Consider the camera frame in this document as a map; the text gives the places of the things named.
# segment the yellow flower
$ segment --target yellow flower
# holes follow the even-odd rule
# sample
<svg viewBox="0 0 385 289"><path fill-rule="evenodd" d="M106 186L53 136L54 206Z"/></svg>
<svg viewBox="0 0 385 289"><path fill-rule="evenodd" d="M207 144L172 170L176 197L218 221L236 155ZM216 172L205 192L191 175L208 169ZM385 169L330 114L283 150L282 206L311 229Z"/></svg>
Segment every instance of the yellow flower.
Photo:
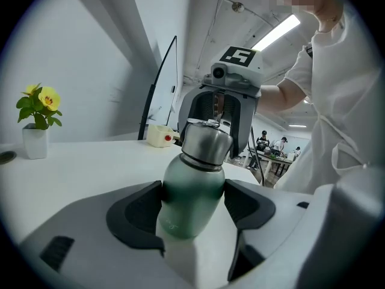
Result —
<svg viewBox="0 0 385 289"><path fill-rule="evenodd" d="M32 95L38 89L40 84L30 84L26 87L25 92L22 92L25 95Z"/></svg>
<svg viewBox="0 0 385 289"><path fill-rule="evenodd" d="M60 95L51 87L43 87L38 95L38 99L45 107L52 111L56 111L60 105Z"/></svg>

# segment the bottle lid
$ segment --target bottle lid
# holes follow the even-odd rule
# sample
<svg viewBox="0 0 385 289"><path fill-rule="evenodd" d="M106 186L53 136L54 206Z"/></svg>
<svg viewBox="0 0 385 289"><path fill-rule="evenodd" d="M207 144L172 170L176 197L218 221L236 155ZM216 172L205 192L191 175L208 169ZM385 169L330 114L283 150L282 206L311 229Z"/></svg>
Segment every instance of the bottle lid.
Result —
<svg viewBox="0 0 385 289"><path fill-rule="evenodd" d="M218 129L215 120L187 119L189 122L182 152L189 157L207 164L220 166L233 145L233 138Z"/></svg>

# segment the white flower pot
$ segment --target white flower pot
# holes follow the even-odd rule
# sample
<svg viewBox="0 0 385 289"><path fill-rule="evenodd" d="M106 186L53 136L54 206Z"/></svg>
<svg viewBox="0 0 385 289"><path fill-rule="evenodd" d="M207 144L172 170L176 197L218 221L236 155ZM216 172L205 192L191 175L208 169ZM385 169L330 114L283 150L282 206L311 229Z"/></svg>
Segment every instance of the white flower pot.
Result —
<svg viewBox="0 0 385 289"><path fill-rule="evenodd" d="M48 130L35 129L35 123L23 128L24 149L31 160L48 155Z"/></svg>

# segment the white box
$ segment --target white box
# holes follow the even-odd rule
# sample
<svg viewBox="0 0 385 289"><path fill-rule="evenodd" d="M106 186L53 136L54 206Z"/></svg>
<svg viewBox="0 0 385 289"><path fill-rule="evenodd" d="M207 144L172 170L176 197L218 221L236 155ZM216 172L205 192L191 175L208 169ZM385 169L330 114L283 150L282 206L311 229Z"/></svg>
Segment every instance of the white box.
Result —
<svg viewBox="0 0 385 289"><path fill-rule="evenodd" d="M163 125L149 124L147 130L147 142L156 147L164 148L171 146L173 142L174 131L172 128Z"/></svg>
<svg viewBox="0 0 385 289"><path fill-rule="evenodd" d="M289 153L289 154L288 154L288 160L289 160L289 161L292 161L292 160L294 159L294 156L295 156L294 153Z"/></svg>

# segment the table surface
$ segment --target table surface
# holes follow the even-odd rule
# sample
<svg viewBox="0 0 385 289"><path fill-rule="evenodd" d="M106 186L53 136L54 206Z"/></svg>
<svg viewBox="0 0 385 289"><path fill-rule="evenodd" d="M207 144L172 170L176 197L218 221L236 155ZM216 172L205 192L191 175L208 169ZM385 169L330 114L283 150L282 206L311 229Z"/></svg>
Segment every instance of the table surface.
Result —
<svg viewBox="0 0 385 289"><path fill-rule="evenodd" d="M162 180L180 147L154 148L145 141L52 143L48 157L29 160L21 145L2 145L17 158L0 166L0 208L15 243L66 205L122 187ZM224 163L226 178L258 185L249 170ZM227 284L236 228L222 197L205 230L193 240L165 240L165 260L197 288ZM196 253L190 258L185 253Z"/></svg>
<svg viewBox="0 0 385 289"><path fill-rule="evenodd" d="M262 151L257 151L258 155L261 157L267 158L269 161L272 161L273 163L280 163L280 164L292 164L292 161L289 160L278 160L276 158L271 158L269 155L265 154Z"/></svg>

